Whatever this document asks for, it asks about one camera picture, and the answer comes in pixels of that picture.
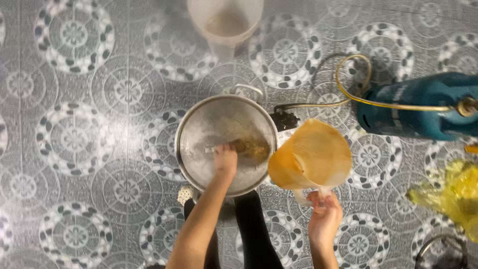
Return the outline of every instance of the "brown liquid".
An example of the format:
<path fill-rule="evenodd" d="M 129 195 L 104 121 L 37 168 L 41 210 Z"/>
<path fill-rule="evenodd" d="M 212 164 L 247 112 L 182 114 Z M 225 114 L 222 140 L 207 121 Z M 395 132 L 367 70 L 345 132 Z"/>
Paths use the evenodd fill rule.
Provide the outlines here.
<path fill-rule="evenodd" d="M 211 34 L 231 37 L 245 32 L 247 30 L 247 21 L 236 14 L 223 11 L 209 19 L 205 29 Z"/>

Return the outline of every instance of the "person's right hand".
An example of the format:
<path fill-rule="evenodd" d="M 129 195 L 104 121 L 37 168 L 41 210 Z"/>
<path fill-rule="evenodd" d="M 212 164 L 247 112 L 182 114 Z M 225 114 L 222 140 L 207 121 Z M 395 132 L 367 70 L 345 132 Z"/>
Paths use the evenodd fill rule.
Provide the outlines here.
<path fill-rule="evenodd" d="M 218 145 L 214 151 L 214 164 L 216 175 L 232 180 L 238 167 L 238 154 L 234 145 L 231 143 Z"/>
<path fill-rule="evenodd" d="M 334 237 L 342 221 L 342 207 L 333 191 L 326 196 L 313 191 L 307 196 L 312 202 L 314 212 L 310 218 L 309 238 L 312 247 L 329 253 L 334 246 Z"/>

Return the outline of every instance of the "leg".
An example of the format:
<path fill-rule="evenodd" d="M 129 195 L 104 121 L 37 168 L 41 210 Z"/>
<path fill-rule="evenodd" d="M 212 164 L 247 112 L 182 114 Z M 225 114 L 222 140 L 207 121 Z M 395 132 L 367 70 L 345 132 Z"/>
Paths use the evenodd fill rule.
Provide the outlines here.
<path fill-rule="evenodd" d="M 282 269 L 281 260 L 269 238 L 257 192 L 251 191 L 239 196 L 235 202 L 236 218 L 244 248 L 244 268 Z"/>
<path fill-rule="evenodd" d="M 189 199 L 184 204 L 185 220 L 194 208 L 193 199 Z M 206 251 L 206 260 L 204 262 L 204 269 L 220 269 L 219 266 L 219 252 L 217 248 L 217 233 L 214 231 Z"/>

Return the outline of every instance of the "yellow plastic bag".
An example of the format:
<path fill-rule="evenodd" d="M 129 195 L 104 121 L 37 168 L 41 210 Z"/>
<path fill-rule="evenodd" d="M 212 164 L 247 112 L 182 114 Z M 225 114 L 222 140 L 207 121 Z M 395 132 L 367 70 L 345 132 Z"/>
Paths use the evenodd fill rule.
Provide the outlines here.
<path fill-rule="evenodd" d="M 471 241 L 478 243 L 478 165 L 461 159 L 446 167 L 445 185 L 430 184 L 408 190 L 408 198 L 419 205 L 447 215 L 460 224 Z"/>

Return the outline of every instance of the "plastic jug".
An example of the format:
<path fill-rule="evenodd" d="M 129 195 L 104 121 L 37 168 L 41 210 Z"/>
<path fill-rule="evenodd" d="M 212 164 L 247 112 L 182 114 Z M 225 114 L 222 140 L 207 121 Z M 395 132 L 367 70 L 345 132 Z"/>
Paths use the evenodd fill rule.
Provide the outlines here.
<path fill-rule="evenodd" d="M 331 189 L 345 182 L 352 167 L 342 134 L 317 119 L 307 120 L 269 159 L 269 175 L 279 187 L 293 190 L 298 203 L 311 205 L 302 189 Z"/>

